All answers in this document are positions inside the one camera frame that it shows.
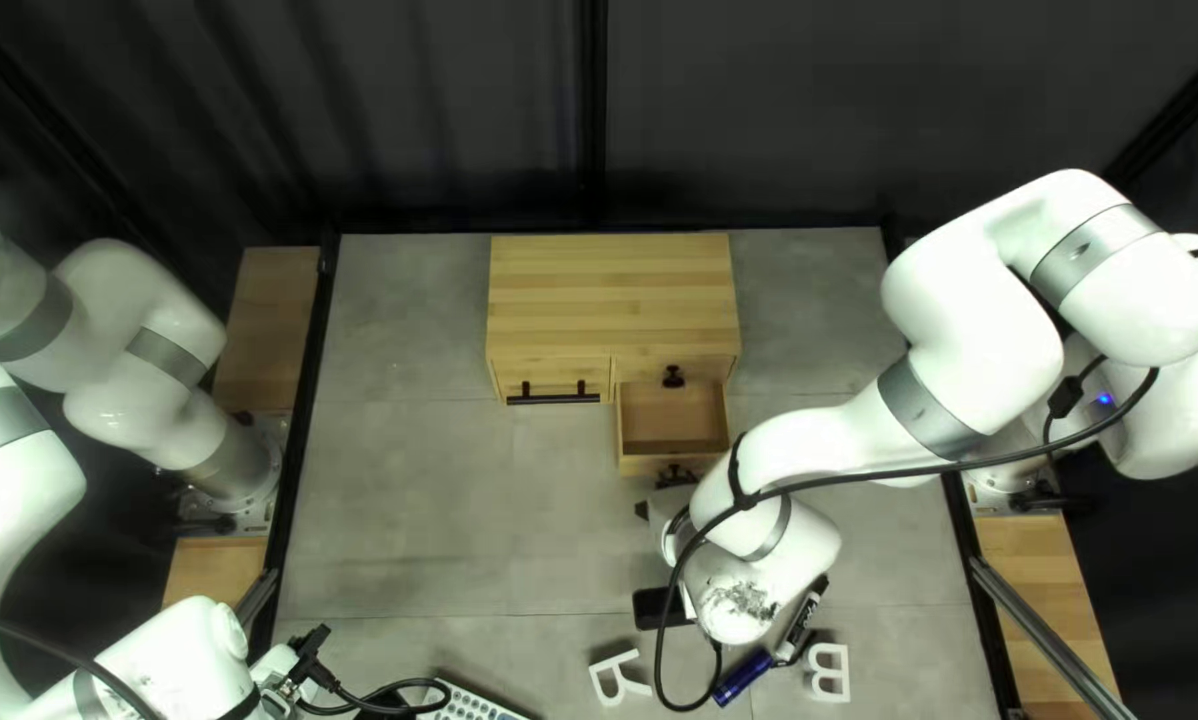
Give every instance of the black marker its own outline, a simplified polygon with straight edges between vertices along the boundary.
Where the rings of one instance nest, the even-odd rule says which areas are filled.
[[[776,646],[776,652],[773,653],[776,662],[781,665],[791,662],[799,649],[804,648],[807,639],[812,635],[812,613],[816,611],[816,606],[822,603],[822,594],[828,587],[830,587],[830,579],[825,575],[817,577],[812,583],[811,589],[807,591],[807,598],[804,598],[804,603],[799,605],[799,612],[794,613],[794,624],[789,627],[789,630],[786,630],[786,639]]]

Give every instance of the remote control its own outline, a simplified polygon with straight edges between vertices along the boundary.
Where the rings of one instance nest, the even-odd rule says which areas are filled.
[[[483,695],[467,691],[465,688],[443,678],[435,678],[452,691],[452,702],[442,710],[426,712],[417,715],[418,720],[528,720],[518,712],[507,710]],[[430,704],[443,698],[437,688],[430,688],[420,704]]]

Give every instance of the gray tile floor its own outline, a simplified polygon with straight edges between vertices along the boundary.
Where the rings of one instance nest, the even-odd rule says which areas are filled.
[[[733,232],[732,253],[733,432],[847,400],[904,351],[878,301],[873,229]],[[482,235],[344,238],[276,636],[328,623],[322,658],[363,691],[438,672],[532,718],[670,718],[640,697],[605,712],[586,672],[628,647],[652,670],[653,637],[629,616],[629,594],[668,573],[633,513],[647,488],[617,477],[610,406],[496,403],[488,260]],[[817,619],[851,648],[853,700],[812,703],[798,671],[773,671],[700,714],[991,718],[940,488],[804,500],[843,533]],[[672,630],[666,659],[666,691],[700,695],[700,633]]]

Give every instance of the drawer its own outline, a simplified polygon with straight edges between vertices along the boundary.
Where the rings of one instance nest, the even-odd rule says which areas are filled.
[[[700,476],[730,447],[721,385],[617,385],[617,461],[622,477],[657,477],[658,471],[674,462]]]
[[[585,381],[586,393],[597,393],[599,403],[610,403],[611,357],[509,357],[494,358],[496,392],[502,400],[528,397],[574,397],[576,382]]]
[[[678,375],[686,383],[709,381],[727,385],[732,374],[732,355],[618,355],[612,365],[618,383],[659,383],[670,376],[668,368],[678,368]]]

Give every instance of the wooden cabinet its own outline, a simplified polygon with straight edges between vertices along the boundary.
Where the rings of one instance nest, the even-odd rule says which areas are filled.
[[[497,398],[521,403],[528,383],[537,399],[616,401],[624,477],[702,471],[728,449],[724,388],[739,355],[727,235],[492,238]]]

